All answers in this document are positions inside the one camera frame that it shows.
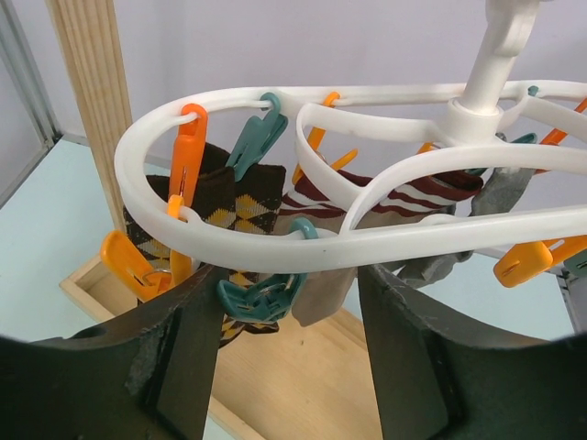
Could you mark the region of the wooden drying rack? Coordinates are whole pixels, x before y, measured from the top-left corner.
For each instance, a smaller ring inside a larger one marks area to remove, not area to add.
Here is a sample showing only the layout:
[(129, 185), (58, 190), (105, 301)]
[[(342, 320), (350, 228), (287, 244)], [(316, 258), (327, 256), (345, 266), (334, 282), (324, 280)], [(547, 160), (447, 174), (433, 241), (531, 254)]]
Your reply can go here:
[[(52, 1), (49, 10), (108, 209), (121, 228), (114, 155), (131, 112), (114, 5)], [(154, 303), (82, 332), (68, 396), (50, 417), (50, 432), (63, 439), (199, 439), (207, 418), (247, 432), (211, 397), (217, 277), (216, 269), (202, 269)]]

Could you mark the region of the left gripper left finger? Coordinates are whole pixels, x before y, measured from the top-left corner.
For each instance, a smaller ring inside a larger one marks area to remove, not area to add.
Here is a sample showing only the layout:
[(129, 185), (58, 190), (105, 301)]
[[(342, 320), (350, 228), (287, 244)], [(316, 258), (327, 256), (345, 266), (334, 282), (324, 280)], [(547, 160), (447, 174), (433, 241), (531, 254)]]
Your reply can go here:
[(156, 299), (70, 338), (1, 341), (4, 439), (200, 439), (221, 327), (204, 266)]

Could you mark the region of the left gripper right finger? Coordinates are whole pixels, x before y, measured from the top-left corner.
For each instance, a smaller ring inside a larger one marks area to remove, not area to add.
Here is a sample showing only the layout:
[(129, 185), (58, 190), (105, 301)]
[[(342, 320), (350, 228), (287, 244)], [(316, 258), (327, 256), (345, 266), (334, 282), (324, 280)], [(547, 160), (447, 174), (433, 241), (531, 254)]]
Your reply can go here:
[(381, 265), (360, 308), (386, 439), (583, 439), (586, 337), (555, 341), (473, 319)]

